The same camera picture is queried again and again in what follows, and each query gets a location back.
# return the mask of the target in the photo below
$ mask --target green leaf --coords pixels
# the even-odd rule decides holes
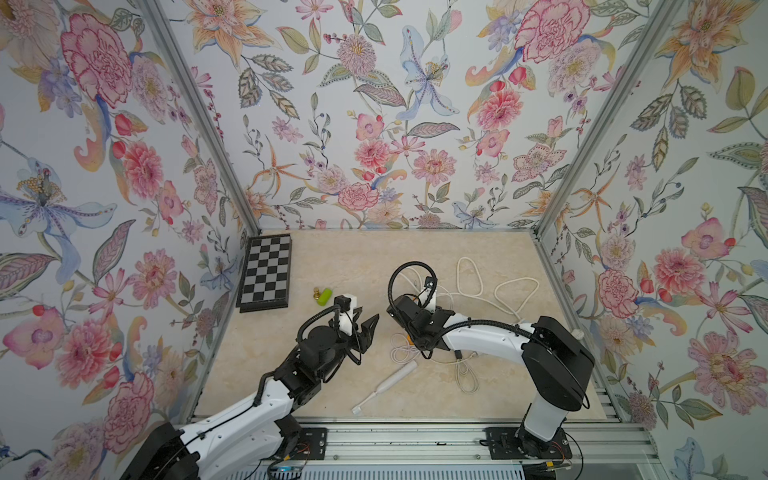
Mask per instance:
[[[746,68],[734,68],[725,94],[725,105],[731,110],[743,110],[752,100],[755,93],[755,76]]]
[[[690,415],[688,415],[685,410],[680,408],[678,405],[675,405],[674,411],[677,413],[677,416],[680,417],[680,420],[686,422],[688,425],[690,425],[691,428],[694,427],[694,421],[690,419]]]
[[[760,151],[762,149],[763,145],[761,144],[744,142],[742,144],[730,145],[723,150],[707,152],[707,154],[717,160],[734,162],[736,165],[747,170],[757,170],[763,165],[763,160],[760,158]]]
[[[277,27],[277,31],[283,36],[283,40],[288,45],[288,48],[293,50],[294,53],[304,55],[310,50],[310,44],[307,43],[304,35],[300,31],[291,27]]]
[[[328,69],[326,74],[323,76],[323,81],[320,82],[319,86],[326,87],[332,84],[334,81],[346,80],[350,77],[352,77],[352,74],[349,73],[349,70],[347,70],[344,65],[337,63]]]
[[[749,120],[747,117],[728,117],[707,131],[713,134],[726,134],[741,127],[747,120]]]
[[[117,31],[126,31],[131,27],[131,20],[133,20],[134,14],[126,8],[116,8],[112,15],[112,22],[109,26]]]
[[[591,228],[582,227],[578,229],[578,232],[576,232],[576,235],[579,238],[586,238],[586,237],[591,237],[592,235],[595,235],[595,233]]]
[[[678,405],[696,420],[709,420],[723,415],[712,405],[699,399],[685,399]]]
[[[447,197],[449,190],[451,190],[451,182],[448,182],[437,189],[437,198]]]
[[[667,429],[670,428],[670,414],[667,411],[667,407],[662,402],[656,402],[656,413],[659,414],[659,419]]]
[[[362,29],[371,41],[384,45],[384,38],[382,38],[382,32],[379,30],[379,27],[375,26],[373,23],[366,23],[362,26]]]
[[[640,38],[640,35],[643,33],[644,29],[645,29],[645,24],[642,24],[639,27],[635,28],[633,31],[627,33],[627,36],[624,37],[624,40],[621,41],[617,50],[621,49],[621,47],[625,45],[632,43],[633,41],[637,41]]]
[[[605,28],[613,28],[613,27],[618,27],[620,25],[626,25],[627,23],[632,23],[632,21],[636,18],[637,18],[637,13],[623,12],[618,15],[615,15],[613,19],[610,22],[608,22],[608,25]]]
[[[683,108],[693,118],[702,120],[707,118],[707,99],[701,90],[695,87],[683,86],[680,89],[680,99],[683,101]]]
[[[186,298],[190,296],[190,281],[184,276],[182,272],[179,272],[179,291]]]

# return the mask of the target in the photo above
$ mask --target pink peony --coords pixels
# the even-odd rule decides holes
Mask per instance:
[[[613,270],[624,272],[627,269],[629,261],[632,260],[634,253],[634,242],[619,235],[611,235],[600,245],[600,253],[603,257],[603,264]]]
[[[739,337],[731,331],[722,336],[709,332],[704,344],[690,339],[688,356],[698,363],[694,369],[694,389],[702,395],[712,395],[712,400],[725,407],[725,395],[730,408],[741,415],[749,415],[755,405],[766,407],[766,391],[760,387],[768,382],[768,370],[750,365],[757,358],[752,349],[737,352]]]
[[[76,422],[54,440],[51,462],[46,465],[51,480],[83,480],[101,464],[104,428],[101,419]]]
[[[498,154],[502,152],[502,148],[504,148],[504,143],[507,141],[508,137],[509,130],[489,131],[478,142],[478,150],[489,157],[498,157]]]
[[[682,248],[664,249],[656,255],[654,273],[659,285],[673,295],[690,295],[707,279],[706,268]]]
[[[61,386],[74,390],[80,382],[95,379],[107,364],[111,349],[112,338],[101,322],[86,320],[74,326],[62,347],[65,353],[56,359]]]
[[[515,49],[523,49],[523,61],[542,63],[573,45],[589,22],[583,0],[538,0],[523,18],[515,36]]]
[[[691,230],[682,238],[683,247],[690,248],[690,252],[703,260],[725,257],[729,248],[723,242],[725,232],[717,218],[710,218],[695,230]]]
[[[356,77],[365,77],[376,66],[376,53],[373,45],[361,35],[350,35],[346,38],[336,54],[344,68]]]
[[[355,150],[355,160],[371,170],[383,167],[387,160],[389,160],[389,155],[389,147],[387,147],[383,140],[378,138],[362,142],[357,147],[357,150]]]
[[[536,144],[527,154],[519,155],[513,160],[517,171],[512,176],[512,181],[522,182],[538,177],[565,158],[565,153],[565,150],[553,151],[544,144]]]
[[[162,121],[165,118],[168,90],[154,62],[136,55],[132,75],[134,98],[147,109],[152,118]]]
[[[350,210],[362,211],[379,202],[379,191],[371,190],[368,184],[349,185],[339,192],[339,203]]]
[[[433,187],[437,187],[441,183],[448,181],[448,177],[456,173],[453,167],[455,163],[456,159],[448,156],[448,152],[440,150],[440,153],[438,153],[433,148],[428,154],[422,152],[419,158],[413,161],[415,167],[413,169],[413,176],[418,179],[426,178]]]
[[[74,14],[69,18],[69,31],[61,34],[61,50],[74,79],[91,100],[99,95],[112,108],[127,100],[131,62],[112,27],[93,15]]]
[[[145,200],[157,195],[163,181],[163,165],[154,147],[147,147],[143,141],[132,143],[123,157],[123,169],[136,195]]]
[[[109,401],[104,420],[104,447],[107,450],[113,453],[128,450],[147,426],[153,396],[152,380],[142,372],[136,373],[133,382],[120,384],[117,395]]]
[[[326,194],[335,195],[349,185],[344,172],[338,165],[321,170],[317,174],[317,187]]]
[[[194,169],[194,182],[197,184],[197,188],[194,189],[194,199],[205,205],[205,210],[209,215],[213,215],[216,211],[219,193],[216,183],[216,168],[210,158],[204,167]]]
[[[616,317],[629,318],[639,308],[635,304],[638,291],[632,280],[618,270],[605,270],[598,279],[600,300]]]
[[[160,205],[160,216],[171,225],[174,224],[173,217],[178,217],[184,212],[181,199],[176,194],[176,187],[170,180],[166,180],[165,185],[160,189],[157,203]]]
[[[165,249],[159,249],[156,253],[146,252],[144,263],[136,262],[136,270],[128,279],[134,286],[134,298],[144,299],[144,309],[149,310],[157,306],[157,300],[176,293],[175,280],[178,273],[173,270],[174,259],[165,254]]]
[[[506,127],[520,115],[523,102],[520,94],[514,90],[501,90],[491,93],[478,112],[478,124],[485,130]]]
[[[360,141],[366,138],[377,138],[384,130],[384,122],[381,115],[373,117],[372,115],[360,114],[357,117],[357,139]]]
[[[64,320],[55,308],[45,310],[38,319],[19,323],[7,333],[3,345],[23,357],[27,365],[38,370],[53,360],[53,353],[64,338]]]

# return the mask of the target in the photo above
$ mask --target beige floor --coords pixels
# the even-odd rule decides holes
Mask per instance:
[[[437,273],[439,284],[455,291],[456,262],[471,257],[485,283],[484,297],[493,298],[499,283],[520,276],[541,280],[541,287],[521,312],[527,321],[540,315],[563,320],[562,311],[547,282],[538,255],[527,233],[502,232],[293,232],[290,306],[287,309],[235,313],[221,343],[196,414],[211,415],[254,392],[263,372],[277,367],[293,348],[299,325],[319,311],[313,287],[329,287],[334,295],[351,293],[363,307],[361,320],[381,314],[373,346],[362,365],[343,363],[336,377],[295,416],[351,417],[350,409],[361,402],[399,366],[389,353],[390,337],[402,329],[386,315],[386,285],[395,268],[409,260],[421,260]],[[462,289],[476,292],[476,275],[462,263]],[[411,292],[402,279],[395,283],[395,297]],[[534,284],[507,285],[499,296],[516,307]],[[447,307],[440,297],[439,305]],[[514,322],[485,302],[457,297],[454,310],[474,318]],[[435,351],[435,359],[448,362],[452,353]],[[492,356],[470,360],[480,378],[474,395],[462,393],[454,381],[454,366],[421,359],[419,367],[384,395],[362,409],[368,417],[422,417],[473,419],[520,419],[533,399],[535,388],[523,365]],[[604,419],[594,388],[588,395],[593,407],[569,415],[570,419]]]

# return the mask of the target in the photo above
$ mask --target red berry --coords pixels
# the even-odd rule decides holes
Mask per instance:
[[[491,91],[504,90],[504,86],[505,86],[505,84],[504,84],[503,81],[497,80],[497,81],[493,82],[493,84],[491,85]]]

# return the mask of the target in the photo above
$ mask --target wall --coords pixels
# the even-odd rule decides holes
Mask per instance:
[[[671,478],[763,478],[768,6],[686,3],[545,244]]]
[[[545,211],[655,6],[630,3],[163,7],[262,227],[472,229]]]
[[[130,2],[0,2],[0,85],[0,477],[118,478],[194,400],[240,227]]]

